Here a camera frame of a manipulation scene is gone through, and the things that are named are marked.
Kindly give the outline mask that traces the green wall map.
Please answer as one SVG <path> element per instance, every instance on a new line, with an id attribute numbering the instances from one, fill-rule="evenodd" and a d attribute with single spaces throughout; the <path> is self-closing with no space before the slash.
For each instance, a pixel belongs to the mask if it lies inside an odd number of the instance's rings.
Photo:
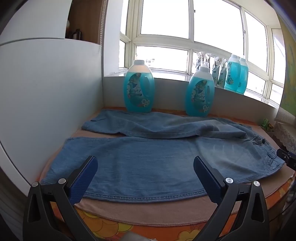
<path id="1" fill-rule="evenodd" d="M 295 115 L 295 39 L 279 14 L 277 17 L 283 34 L 286 58 L 285 83 L 280 107 Z"/>

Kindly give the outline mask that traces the right blue detergent bottle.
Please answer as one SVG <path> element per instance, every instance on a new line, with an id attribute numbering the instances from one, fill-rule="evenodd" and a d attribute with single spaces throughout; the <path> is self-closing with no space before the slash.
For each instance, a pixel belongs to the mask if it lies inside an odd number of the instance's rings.
<path id="1" fill-rule="evenodd" d="M 185 112 L 189 116 L 206 117 L 213 104 L 215 84 L 209 63 L 202 61 L 191 77 L 185 96 Z"/>

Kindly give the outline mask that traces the white cabinet panel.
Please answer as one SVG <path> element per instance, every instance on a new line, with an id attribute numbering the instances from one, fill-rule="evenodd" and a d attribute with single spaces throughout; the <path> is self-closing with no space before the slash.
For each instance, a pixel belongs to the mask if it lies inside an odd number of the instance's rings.
<path id="1" fill-rule="evenodd" d="M 70 1 L 1 1 L 1 168 L 27 193 L 103 106 L 102 49 L 65 38 Z"/>

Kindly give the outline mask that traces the white window frame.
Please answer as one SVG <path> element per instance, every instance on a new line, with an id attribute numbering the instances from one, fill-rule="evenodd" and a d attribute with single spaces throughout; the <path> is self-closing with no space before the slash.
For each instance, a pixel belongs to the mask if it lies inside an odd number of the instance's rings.
<path id="1" fill-rule="evenodd" d="M 119 1 L 119 69 L 136 58 L 158 71 L 193 74 L 198 54 L 246 60 L 245 94 L 279 105 L 285 83 L 280 21 L 266 1 Z"/>

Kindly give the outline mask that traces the green drink carton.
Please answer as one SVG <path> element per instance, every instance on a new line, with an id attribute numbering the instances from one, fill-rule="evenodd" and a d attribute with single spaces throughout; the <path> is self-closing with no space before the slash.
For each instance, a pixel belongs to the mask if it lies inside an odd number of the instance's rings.
<path id="1" fill-rule="evenodd" d="M 269 120 L 266 118 L 263 120 L 263 123 L 260 126 L 267 133 L 274 131 L 273 125 L 271 125 Z"/>

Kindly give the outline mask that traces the white lace table cloth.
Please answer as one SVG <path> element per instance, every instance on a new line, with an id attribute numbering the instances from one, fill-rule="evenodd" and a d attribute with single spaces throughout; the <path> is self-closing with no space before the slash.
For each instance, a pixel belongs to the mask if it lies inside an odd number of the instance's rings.
<path id="1" fill-rule="evenodd" d="M 295 128 L 293 126 L 277 122 L 274 126 L 274 135 L 288 151 L 295 154 Z"/>

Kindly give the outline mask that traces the blue detergent bottle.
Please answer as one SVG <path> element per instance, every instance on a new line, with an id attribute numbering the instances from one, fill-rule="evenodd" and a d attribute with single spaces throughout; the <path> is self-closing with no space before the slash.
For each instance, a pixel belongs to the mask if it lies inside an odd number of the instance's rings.
<path id="1" fill-rule="evenodd" d="M 132 113 L 149 113 L 152 111 L 155 83 L 151 70 L 144 60 L 135 60 L 128 69 L 124 83 L 123 95 L 127 111 Z"/>
<path id="2" fill-rule="evenodd" d="M 206 117 L 213 104 L 215 84 L 209 63 L 202 61 L 191 77 L 185 96 L 185 112 L 189 116 Z"/>

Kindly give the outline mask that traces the blue bottle on sill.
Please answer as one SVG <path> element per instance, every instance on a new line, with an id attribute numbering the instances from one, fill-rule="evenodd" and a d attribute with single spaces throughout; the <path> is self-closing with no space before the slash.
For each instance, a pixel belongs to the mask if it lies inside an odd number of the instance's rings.
<path id="1" fill-rule="evenodd" d="M 240 83 L 241 64 L 238 56 L 232 54 L 228 59 L 224 88 L 236 92 Z"/>

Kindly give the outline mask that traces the left blue detergent bottle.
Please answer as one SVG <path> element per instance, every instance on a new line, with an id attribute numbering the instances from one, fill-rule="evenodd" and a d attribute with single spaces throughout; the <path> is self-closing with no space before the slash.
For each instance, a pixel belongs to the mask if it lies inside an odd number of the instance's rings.
<path id="1" fill-rule="evenodd" d="M 124 83 L 123 95 L 127 111 L 132 113 L 149 113 L 152 111 L 155 83 L 151 70 L 144 60 L 135 60 L 128 69 Z"/>

